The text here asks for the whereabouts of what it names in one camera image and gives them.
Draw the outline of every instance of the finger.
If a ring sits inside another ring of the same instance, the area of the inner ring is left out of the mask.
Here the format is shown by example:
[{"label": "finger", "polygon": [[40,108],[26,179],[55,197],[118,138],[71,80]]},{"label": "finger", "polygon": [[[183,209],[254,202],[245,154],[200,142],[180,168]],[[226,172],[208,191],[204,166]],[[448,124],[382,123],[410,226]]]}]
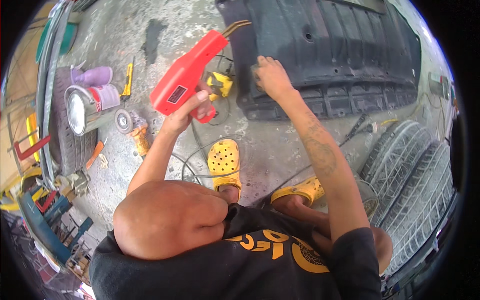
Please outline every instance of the finger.
[{"label": "finger", "polygon": [[198,81],[197,88],[198,88],[198,91],[203,91],[203,90],[207,91],[209,95],[212,93],[212,89],[210,88],[210,86],[202,80]]},{"label": "finger", "polygon": [[261,66],[261,67],[264,66],[267,63],[267,60],[262,55],[258,56],[257,61],[258,61],[258,65]]},{"label": "finger", "polygon": [[204,116],[209,115],[211,111],[212,111],[212,102],[211,101],[202,102],[198,106],[197,117],[201,119]]},{"label": "finger", "polygon": [[187,116],[192,110],[197,108],[202,102],[208,100],[208,92],[203,90],[191,96],[182,106],[177,110],[180,117]]}]

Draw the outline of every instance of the person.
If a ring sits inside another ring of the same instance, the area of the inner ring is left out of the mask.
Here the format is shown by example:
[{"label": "person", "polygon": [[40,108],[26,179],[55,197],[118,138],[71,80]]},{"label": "person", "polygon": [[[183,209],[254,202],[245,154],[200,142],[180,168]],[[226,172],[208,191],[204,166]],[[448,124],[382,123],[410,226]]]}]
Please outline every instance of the person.
[{"label": "person", "polygon": [[[288,114],[315,176],[270,199],[277,212],[243,207],[238,145],[212,146],[214,190],[164,180],[178,135],[199,108],[200,91],[167,116],[126,198],[114,230],[96,248],[90,279],[97,299],[380,299],[379,274],[392,242],[371,228],[342,152],[292,87],[281,63],[258,57],[258,85]],[[309,206],[323,194],[328,214]]]}]

